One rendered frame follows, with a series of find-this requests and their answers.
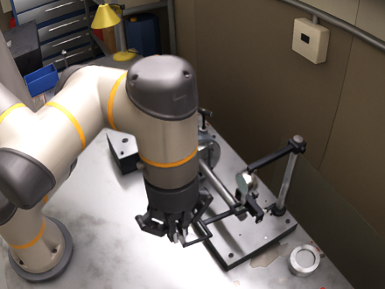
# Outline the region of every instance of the blue container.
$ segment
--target blue container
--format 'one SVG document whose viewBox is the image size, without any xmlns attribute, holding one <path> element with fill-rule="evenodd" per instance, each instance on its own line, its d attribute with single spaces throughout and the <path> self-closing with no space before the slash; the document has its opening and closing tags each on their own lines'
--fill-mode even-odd
<svg viewBox="0 0 385 289">
<path fill-rule="evenodd" d="M 137 14 L 127 18 L 124 24 L 129 49 L 137 49 L 144 57 L 162 54 L 159 19 L 156 15 L 151 13 Z"/>
<path fill-rule="evenodd" d="M 30 91 L 32 97 L 40 95 L 50 88 L 56 86 L 56 82 L 59 81 L 58 71 L 56 67 L 51 63 L 46 67 L 32 72 L 24 77 L 27 88 Z"/>
</svg>

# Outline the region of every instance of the yellow lamp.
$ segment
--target yellow lamp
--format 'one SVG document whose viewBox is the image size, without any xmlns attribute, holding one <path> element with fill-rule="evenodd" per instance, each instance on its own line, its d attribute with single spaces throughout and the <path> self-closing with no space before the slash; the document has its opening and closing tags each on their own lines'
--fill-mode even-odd
<svg viewBox="0 0 385 289">
<path fill-rule="evenodd" d="M 114 54 L 114 60 L 123 62 L 132 60 L 136 53 L 129 52 L 126 46 L 126 38 L 124 37 L 124 23 L 122 20 L 123 6 L 117 4 L 102 4 L 99 5 L 98 10 L 94 16 L 94 21 L 91 24 L 92 29 L 103 29 L 119 24 L 119 36 L 121 43 L 121 51 Z"/>
</svg>

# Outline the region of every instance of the table surface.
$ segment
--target table surface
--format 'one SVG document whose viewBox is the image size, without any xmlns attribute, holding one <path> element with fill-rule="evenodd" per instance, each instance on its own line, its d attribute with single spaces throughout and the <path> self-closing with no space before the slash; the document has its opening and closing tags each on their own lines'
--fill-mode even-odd
<svg viewBox="0 0 385 289">
<path fill-rule="evenodd" d="M 111 57 L 97 61 L 100 65 L 112 67 L 116 63 Z M 124 63 L 122 68 L 128 69 L 135 61 Z M 46 93 L 47 98 L 53 96 L 49 91 Z M 246 164 L 213 127 L 208 129 L 210 134 L 216 135 L 221 150 L 214 172 L 233 192 L 236 189 L 235 175 L 244 170 Z M 280 245 L 289 244 L 295 248 L 311 244 L 317 247 L 300 225 L 277 245 L 253 258 L 254 261 L 248 260 L 231 271 L 224 271 L 203 243 L 183 249 L 180 243 L 170 243 L 166 237 L 142 232 L 135 216 L 143 215 L 148 205 L 143 175 L 136 171 L 122 176 L 109 151 L 108 132 L 118 133 L 108 129 L 101 131 L 79 156 L 71 177 L 43 209 L 43 214 L 60 220 L 71 232 L 74 243 L 71 264 L 54 280 L 29 283 L 11 269 L 8 245 L 0 237 L 0 257 L 3 257 L 0 289 L 213 289 L 238 286 L 250 289 L 352 289 L 327 256 L 306 278 L 290 273 L 287 256 L 277 257 L 267 267 L 253 268 L 258 260 L 264 262 L 277 256 Z M 213 189 L 208 188 L 214 198 L 218 198 Z M 261 181 L 257 190 L 271 194 Z M 191 228 L 189 236 L 195 236 Z"/>
</svg>

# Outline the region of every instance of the metal shaft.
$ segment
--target metal shaft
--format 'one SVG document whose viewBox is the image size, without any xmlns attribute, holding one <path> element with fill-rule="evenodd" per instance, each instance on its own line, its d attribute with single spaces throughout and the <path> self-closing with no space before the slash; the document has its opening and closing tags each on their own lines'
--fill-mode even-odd
<svg viewBox="0 0 385 289">
<path fill-rule="evenodd" d="M 283 182 L 281 190 L 279 191 L 278 201 L 276 201 L 276 208 L 281 210 L 284 208 L 284 203 L 286 201 L 286 195 L 289 191 L 291 185 L 291 176 L 294 171 L 294 166 L 297 162 L 297 154 L 291 152 L 289 156 L 289 161 L 287 162 L 286 171 L 284 172 Z"/>
<path fill-rule="evenodd" d="M 127 45 L 126 45 L 126 35 L 124 31 L 124 20 L 122 19 L 122 15 L 118 15 L 118 17 L 121 19 L 121 22 L 119 22 L 119 39 L 120 39 L 121 51 L 125 53 L 127 52 Z"/>
<path fill-rule="evenodd" d="M 223 186 L 218 177 L 214 174 L 214 172 L 210 169 L 210 167 L 206 164 L 206 161 L 203 159 L 199 160 L 199 170 L 203 175 L 208 179 L 208 181 L 213 185 L 218 194 L 222 197 L 222 199 L 228 204 L 228 206 L 234 205 L 235 199 L 233 195 Z M 242 214 L 238 215 L 238 219 L 243 221 L 246 219 L 247 215 Z"/>
</svg>

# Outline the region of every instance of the yellow ring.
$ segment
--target yellow ring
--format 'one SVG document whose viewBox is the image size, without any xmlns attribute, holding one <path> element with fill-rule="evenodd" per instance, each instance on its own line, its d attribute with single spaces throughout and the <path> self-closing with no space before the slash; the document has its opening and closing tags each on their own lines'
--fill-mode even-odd
<svg viewBox="0 0 385 289">
<path fill-rule="evenodd" d="M 117 89 L 119 88 L 119 85 L 121 84 L 122 80 L 126 77 L 127 73 L 124 73 L 119 79 L 115 82 L 114 87 L 111 90 L 111 93 L 109 94 L 109 99 L 108 99 L 108 105 L 107 105 L 107 118 L 109 125 L 114 130 L 117 130 L 115 123 L 114 123 L 114 117 L 112 116 L 112 109 L 114 107 L 114 100 L 115 100 L 115 94 Z"/>
<path fill-rule="evenodd" d="M 71 123 L 73 123 L 73 126 L 78 131 L 78 134 L 79 134 L 79 137 L 81 140 L 81 151 L 83 152 L 84 149 L 86 148 L 86 137 L 84 136 L 84 132 L 81 129 L 81 125 L 78 123 L 76 118 L 74 118 L 74 116 L 71 114 L 71 112 L 69 112 L 67 109 L 65 109 L 64 107 L 62 107 L 60 104 L 58 104 L 56 102 L 48 102 L 45 105 L 52 106 L 55 109 L 60 110 L 62 113 L 64 113 L 66 115 L 66 117 L 68 117 L 68 119 L 71 121 Z"/>
<path fill-rule="evenodd" d="M 157 163 L 155 161 L 152 161 L 152 160 L 149 160 L 149 159 L 145 158 L 144 156 L 142 156 L 140 154 L 140 152 L 138 152 L 138 154 L 139 154 L 140 158 L 142 159 L 142 161 L 144 161 L 145 163 L 149 164 L 150 166 L 156 166 L 156 167 L 161 167 L 161 168 L 171 168 L 171 167 L 176 167 L 176 166 L 182 166 L 183 164 L 188 162 L 190 159 L 192 159 L 195 156 L 195 154 L 197 153 L 197 151 L 198 151 L 198 146 L 192 152 L 192 154 L 189 155 L 187 158 L 179 160 L 179 161 L 176 161 L 176 162 L 173 162 L 173 163 L 168 163 L 168 164 Z"/>
<path fill-rule="evenodd" d="M 38 235 L 32 240 L 30 241 L 29 243 L 25 244 L 25 245 L 20 245 L 20 246 L 14 246 L 14 245 L 11 245 L 10 243 L 8 243 L 8 245 L 12 248 L 15 248 L 15 249 L 27 249 L 27 248 L 30 248 L 32 247 L 35 243 L 38 242 L 38 240 L 40 240 L 40 238 L 43 236 L 44 234 L 44 230 L 46 229 L 46 220 L 44 219 L 44 216 L 43 216 L 43 224 L 41 225 L 41 229 L 38 233 Z"/>
<path fill-rule="evenodd" d="M 18 108 L 24 107 L 25 104 L 23 103 L 17 103 L 15 105 L 12 105 L 10 108 L 8 108 L 3 114 L 0 116 L 0 123 L 14 110 Z"/>
</svg>

